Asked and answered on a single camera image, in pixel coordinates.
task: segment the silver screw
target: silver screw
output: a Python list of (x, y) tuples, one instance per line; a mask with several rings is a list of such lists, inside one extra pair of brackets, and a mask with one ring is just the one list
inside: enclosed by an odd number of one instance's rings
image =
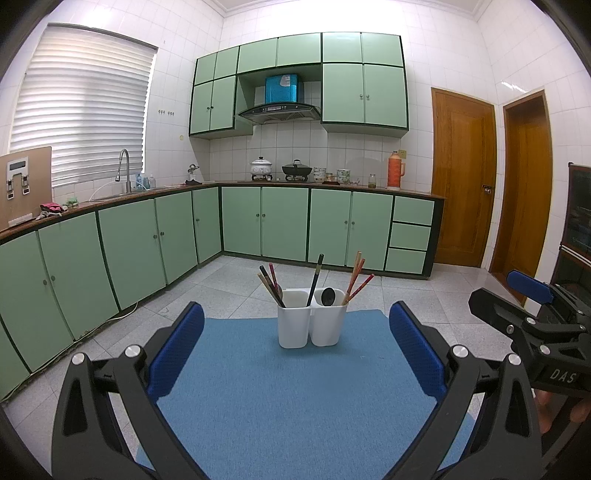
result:
[(459, 358), (466, 358), (468, 356), (468, 349), (463, 345), (456, 345), (452, 349), (453, 354)]
[(521, 357), (519, 355), (517, 355), (516, 353), (510, 353), (509, 354), (509, 363), (511, 365), (521, 365)]
[(80, 365), (82, 362), (84, 361), (84, 354), (82, 352), (80, 353), (75, 353), (72, 356), (72, 363), (74, 365)]
[(129, 345), (125, 349), (125, 356), (127, 356), (129, 358), (133, 358), (135, 356), (138, 356), (141, 351), (142, 351), (142, 349), (139, 345)]

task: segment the wooden door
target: wooden door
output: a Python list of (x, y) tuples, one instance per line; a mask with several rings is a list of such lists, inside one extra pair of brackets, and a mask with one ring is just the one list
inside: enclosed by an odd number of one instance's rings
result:
[(535, 276), (552, 197), (552, 147), (544, 92), (507, 105), (504, 114), (505, 188), (491, 263), (491, 273), (503, 283), (511, 270)]
[(495, 108), (458, 93), (432, 91), (431, 192), (445, 197), (435, 262), (480, 267), (495, 198)]

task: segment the drawer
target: drawer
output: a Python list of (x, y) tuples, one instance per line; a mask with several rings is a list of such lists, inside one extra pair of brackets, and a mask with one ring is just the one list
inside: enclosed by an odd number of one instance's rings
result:
[(429, 245), (431, 228), (407, 223), (393, 223), (390, 234), (390, 246), (426, 250)]
[(419, 252), (417, 250), (388, 248), (386, 270), (390, 272), (421, 274), (425, 263), (425, 255), (425, 252)]
[(432, 200), (397, 196), (394, 200), (394, 215), (392, 216), (392, 220), (431, 225), (434, 205), (435, 202)]

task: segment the white tile wall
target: white tile wall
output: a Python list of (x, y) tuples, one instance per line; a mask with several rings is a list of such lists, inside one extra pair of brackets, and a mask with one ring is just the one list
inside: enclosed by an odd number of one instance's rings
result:
[(393, 150), (408, 152), (402, 188), (430, 192), (433, 171), (433, 110), (431, 87), (442, 87), (497, 104), (495, 82), (485, 42), (477, 23), (438, 8), (396, 0), (354, 2), (297, 0), (267, 5), (224, 19), (220, 48), (281, 35), (319, 31), (368, 31), (398, 34), (407, 66), (409, 127), (402, 138), (327, 134), (319, 122), (308, 126), (280, 124), (255, 128), (247, 137), (247, 165), (229, 171), (228, 153), (220, 141), (211, 142), (212, 179), (244, 179), (248, 162), (263, 155), (281, 166), (299, 158), (329, 171), (351, 169), (367, 183), (375, 173), (386, 182), (385, 161)]
[[(145, 172), (160, 185), (178, 184), (187, 178), (189, 164), (196, 163), (208, 178), (209, 141), (188, 135), (191, 86), (195, 60), (219, 49), (223, 17), (203, 0), (64, 0), (37, 25), (0, 81), (0, 153), (8, 151), (18, 90), (49, 22), (101, 28), (158, 47), (148, 100)], [(174, 116), (158, 114), (159, 109)], [(111, 180), (56, 189), (54, 199), (65, 202), (76, 196), (84, 201)], [(98, 196), (118, 193), (122, 184), (108, 185)]]
[(498, 163), (495, 205), (484, 267), (492, 259), (505, 181), (502, 108), (545, 90), (553, 147), (550, 218), (536, 278), (549, 281), (566, 216), (568, 163), (591, 166), (591, 78), (566, 37), (529, 0), (492, 0), (478, 21), (488, 48), (498, 93)]

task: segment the countertop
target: countertop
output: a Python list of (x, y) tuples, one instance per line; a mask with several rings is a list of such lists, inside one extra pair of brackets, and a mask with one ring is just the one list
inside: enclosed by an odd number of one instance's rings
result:
[(155, 190), (146, 190), (142, 192), (130, 193), (129, 195), (124, 195), (122, 197), (117, 197), (113, 199), (103, 200), (100, 202), (83, 202), (78, 207), (69, 208), (67, 212), (63, 213), (61, 217), (59, 216), (51, 216), (48, 218), (44, 218), (42, 220), (31, 220), (29, 222), (21, 223), (15, 227), (9, 228), (0, 232), (0, 244), (6, 243), (9, 240), (17, 238), (21, 235), (25, 235), (31, 231), (35, 231), (40, 227), (51, 225), (52, 223), (59, 222), (64, 218), (70, 218), (78, 215), (82, 215), (84, 213), (95, 212), (98, 210), (103, 210), (105, 208), (113, 207), (116, 205), (124, 205), (126, 203), (131, 203), (137, 200), (145, 200), (151, 199), (156, 197), (161, 197), (164, 195), (170, 195), (172, 193), (179, 193), (179, 192), (190, 192), (191, 190), (198, 190), (203, 188), (209, 187), (232, 187), (232, 186), (241, 186), (241, 187), (268, 187), (268, 186), (275, 186), (275, 187), (306, 187), (306, 188), (315, 188), (315, 189), (333, 189), (333, 190), (350, 190), (353, 192), (370, 192), (370, 193), (384, 193), (388, 195), (402, 195), (402, 196), (412, 196), (415, 198), (424, 198), (428, 200), (442, 200), (444, 197), (439, 195), (432, 195), (430, 193), (424, 192), (415, 192), (413, 190), (388, 190), (385, 188), (375, 188), (370, 189), (366, 186), (357, 186), (357, 185), (324, 185), (321, 183), (313, 183), (313, 182), (294, 182), (294, 181), (213, 181), (209, 183), (203, 183), (201, 185), (178, 185), (178, 186), (171, 186), (171, 187), (164, 187), (164, 188), (157, 188)]

